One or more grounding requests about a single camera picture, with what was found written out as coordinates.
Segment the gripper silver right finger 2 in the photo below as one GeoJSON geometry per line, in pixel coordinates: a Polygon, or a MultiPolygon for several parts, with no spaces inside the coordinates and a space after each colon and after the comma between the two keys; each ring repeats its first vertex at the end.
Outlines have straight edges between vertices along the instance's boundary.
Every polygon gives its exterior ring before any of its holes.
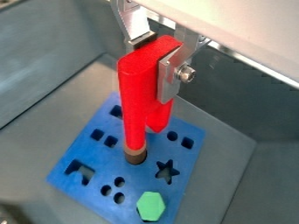
{"type": "Polygon", "coordinates": [[[180,84],[192,81],[196,74],[190,67],[192,56],[210,42],[205,36],[180,24],[174,26],[173,37],[181,42],[181,46],[176,47],[157,64],[156,98],[161,104],[178,93],[180,84]]]}

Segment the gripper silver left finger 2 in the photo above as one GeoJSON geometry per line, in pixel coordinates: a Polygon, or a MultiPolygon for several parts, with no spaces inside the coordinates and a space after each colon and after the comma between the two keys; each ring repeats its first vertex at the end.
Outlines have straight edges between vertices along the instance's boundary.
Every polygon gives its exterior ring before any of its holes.
{"type": "Polygon", "coordinates": [[[145,9],[133,0],[109,0],[120,30],[124,34],[125,52],[141,48],[156,40],[150,31],[145,9]]]}

